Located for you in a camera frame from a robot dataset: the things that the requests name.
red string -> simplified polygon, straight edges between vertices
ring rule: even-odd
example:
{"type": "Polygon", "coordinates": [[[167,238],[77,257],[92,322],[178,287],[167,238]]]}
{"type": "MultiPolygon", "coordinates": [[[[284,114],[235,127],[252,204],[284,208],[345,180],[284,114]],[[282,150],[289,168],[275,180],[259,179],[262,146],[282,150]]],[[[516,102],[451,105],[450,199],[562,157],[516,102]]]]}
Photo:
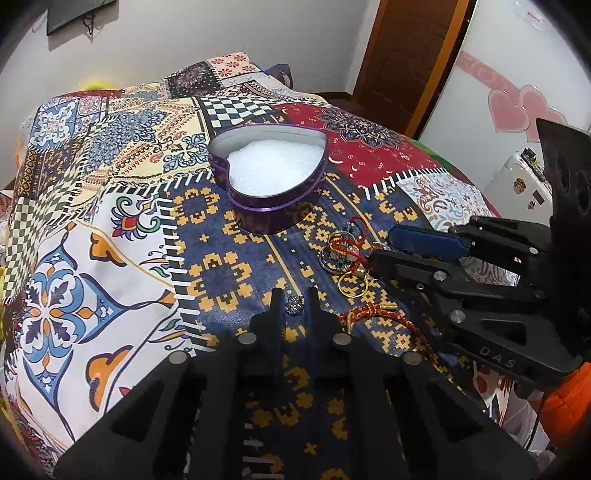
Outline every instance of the red string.
{"type": "Polygon", "coordinates": [[[392,311],[391,309],[392,306],[388,304],[370,303],[362,307],[354,307],[348,312],[341,313],[339,315],[339,320],[341,325],[344,328],[347,328],[349,325],[352,326],[355,322],[366,318],[381,317],[392,319],[405,326],[423,341],[425,350],[427,351],[427,356],[429,357],[429,360],[435,365],[437,363],[437,357],[435,356],[433,348],[431,348],[431,345],[429,345],[429,342],[423,332],[410,320],[404,318],[402,315],[392,311]]]}
{"type": "Polygon", "coordinates": [[[368,237],[368,224],[363,220],[361,217],[351,217],[348,220],[348,223],[353,223],[353,220],[359,220],[363,225],[363,229],[361,230],[361,239],[351,240],[348,238],[335,238],[330,242],[330,247],[332,250],[339,252],[343,255],[350,255],[351,257],[355,257],[356,260],[351,264],[347,271],[353,271],[360,265],[365,265],[367,263],[367,258],[362,253],[363,244],[367,240],[368,237]],[[342,247],[341,245],[354,245],[357,247],[357,250],[352,250],[349,248],[342,247]]]}

orange cloth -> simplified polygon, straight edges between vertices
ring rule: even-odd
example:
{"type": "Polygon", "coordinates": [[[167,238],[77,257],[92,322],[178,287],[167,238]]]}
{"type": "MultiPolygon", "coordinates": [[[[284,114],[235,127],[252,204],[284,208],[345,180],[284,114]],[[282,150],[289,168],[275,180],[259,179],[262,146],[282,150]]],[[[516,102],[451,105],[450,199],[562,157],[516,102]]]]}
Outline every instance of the orange cloth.
{"type": "MultiPolygon", "coordinates": [[[[531,402],[536,411],[540,402],[531,402]]],[[[548,396],[540,414],[540,423],[550,442],[564,448],[591,407],[591,364],[583,364],[558,390],[548,396]]]]}

white wall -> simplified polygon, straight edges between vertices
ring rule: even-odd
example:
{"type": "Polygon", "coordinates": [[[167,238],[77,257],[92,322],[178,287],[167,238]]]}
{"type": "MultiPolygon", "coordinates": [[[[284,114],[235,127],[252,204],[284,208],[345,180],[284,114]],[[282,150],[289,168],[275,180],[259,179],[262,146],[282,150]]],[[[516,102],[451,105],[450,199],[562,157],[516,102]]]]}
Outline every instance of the white wall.
{"type": "MultiPolygon", "coordinates": [[[[519,0],[539,17],[531,0],[519,0]]],[[[478,0],[462,49],[518,88],[534,85],[570,125],[587,130],[591,83],[583,66],[548,19],[543,31],[520,17],[514,0],[478,0]]],[[[457,66],[452,69],[420,141],[484,189],[509,156],[525,147],[541,158],[539,142],[525,133],[496,133],[490,88],[457,66]]]]}
{"type": "Polygon", "coordinates": [[[22,120],[44,100],[90,79],[125,87],[245,51],[263,69],[289,63],[297,90],[344,91],[368,3],[378,2],[119,0],[99,14],[96,25],[103,27],[92,44],[81,21],[51,37],[45,20],[38,21],[0,72],[0,185],[15,174],[22,120]]]}
{"type": "Polygon", "coordinates": [[[361,64],[363,63],[363,57],[365,56],[365,50],[368,46],[369,36],[374,27],[375,16],[378,13],[378,8],[379,0],[368,0],[367,8],[365,9],[361,27],[359,29],[359,35],[357,36],[355,50],[353,51],[353,59],[349,69],[345,92],[352,94],[353,90],[355,90],[361,64]]]}

black cable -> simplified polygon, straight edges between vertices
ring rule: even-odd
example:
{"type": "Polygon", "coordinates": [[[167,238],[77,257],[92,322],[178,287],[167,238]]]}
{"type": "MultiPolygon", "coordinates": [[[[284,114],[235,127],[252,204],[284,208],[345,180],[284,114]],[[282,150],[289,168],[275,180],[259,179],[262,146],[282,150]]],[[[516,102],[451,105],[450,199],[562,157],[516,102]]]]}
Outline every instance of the black cable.
{"type": "Polygon", "coordinates": [[[82,18],[82,23],[84,24],[84,26],[88,30],[88,34],[90,35],[91,38],[93,38],[94,34],[95,34],[95,17],[99,13],[100,9],[105,6],[105,1],[106,0],[103,0],[101,2],[101,4],[96,9],[94,9],[89,15],[86,15],[84,18],[82,18]]]}
{"type": "Polygon", "coordinates": [[[540,409],[538,410],[538,414],[535,417],[534,429],[531,431],[530,439],[527,442],[527,446],[525,447],[525,450],[529,450],[531,447],[531,444],[534,441],[535,433],[538,430],[538,425],[540,423],[540,414],[542,413],[542,409],[544,408],[544,403],[546,402],[547,397],[548,397],[547,393],[544,392],[544,395],[542,395],[542,401],[540,402],[540,409]]]}

sticker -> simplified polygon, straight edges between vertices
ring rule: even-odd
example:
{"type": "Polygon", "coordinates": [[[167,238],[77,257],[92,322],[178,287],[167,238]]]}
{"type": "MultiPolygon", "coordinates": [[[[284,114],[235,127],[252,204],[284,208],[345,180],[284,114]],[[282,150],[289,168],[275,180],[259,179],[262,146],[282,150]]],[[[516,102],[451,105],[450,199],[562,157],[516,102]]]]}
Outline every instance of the sticker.
{"type": "Polygon", "coordinates": [[[541,13],[527,8],[520,2],[515,2],[515,13],[523,18],[526,22],[532,24],[536,30],[543,32],[550,28],[549,23],[541,15],[541,13]]]}
{"type": "Polygon", "coordinates": [[[521,193],[523,193],[526,189],[526,185],[525,185],[525,181],[524,179],[517,179],[515,180],[515,182],[513,183],[513,191],[519,195],[521,193]]]}
{"type": "Polygon", "coordinates": [[[542,197],[542,195],[540,194],[540,192],[538,192],[537,190],[532,195],[534,196],[534,198],[538,201],[538,203],[540,205],[542,205],[542,203],[545,202],[544,197],[542,197]]]}

